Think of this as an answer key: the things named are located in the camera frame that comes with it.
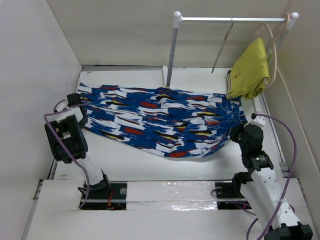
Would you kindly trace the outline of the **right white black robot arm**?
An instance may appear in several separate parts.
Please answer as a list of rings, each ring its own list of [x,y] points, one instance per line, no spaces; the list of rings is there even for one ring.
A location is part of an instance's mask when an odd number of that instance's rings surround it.
[[[230,139],[239,144],[246,172],[236,173],[231,191],[244,197],[263,228],[260,240],[310,240],[313,231],[303,224],[285,198],[287,186],[281,188],[274,165],[263,150],[264,134],[260,126],[241,124],[230,131]]]

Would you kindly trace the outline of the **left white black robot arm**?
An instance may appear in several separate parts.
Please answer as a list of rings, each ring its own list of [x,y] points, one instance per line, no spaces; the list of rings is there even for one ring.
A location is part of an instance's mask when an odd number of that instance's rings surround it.
[[[88,122],[85,103],[76,93],[56,104],[53,113],[43,116],[45,132],[54,159],[80,168],[85,184],[79,191],[89,199],[108,198],[112,186],[104,171],[87,155],[89,148],[83,129]]]

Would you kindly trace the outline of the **blue white red patterned trousers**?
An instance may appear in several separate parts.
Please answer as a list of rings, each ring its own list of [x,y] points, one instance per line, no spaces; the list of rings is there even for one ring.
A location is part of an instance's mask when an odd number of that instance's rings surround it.
[[[166,158],[204,158],[221,149],[247,119],[239,98],[222,93],[81,82],[85,129]]]

